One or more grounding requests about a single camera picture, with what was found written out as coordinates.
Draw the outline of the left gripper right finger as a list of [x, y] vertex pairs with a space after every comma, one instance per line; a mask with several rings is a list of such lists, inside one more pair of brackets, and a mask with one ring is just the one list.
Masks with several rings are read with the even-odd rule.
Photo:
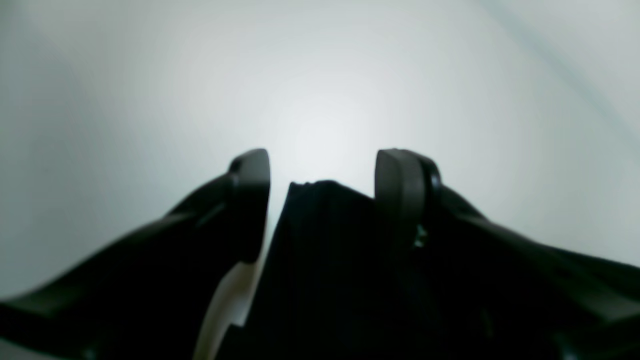
[[441, 212], [441, 173], [434, 160], [407, 149], [380, 149], [375, 159], [379, 250], [399, 276], [420, 279], [424, 247]]

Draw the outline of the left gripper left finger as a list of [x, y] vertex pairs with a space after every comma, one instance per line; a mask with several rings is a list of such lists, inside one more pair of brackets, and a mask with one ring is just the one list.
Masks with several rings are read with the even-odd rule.
[[189, 360], [211, 299], [265, 236], [268, 151], [41, 287], [1, 302], [1, 337], [62, 360]]

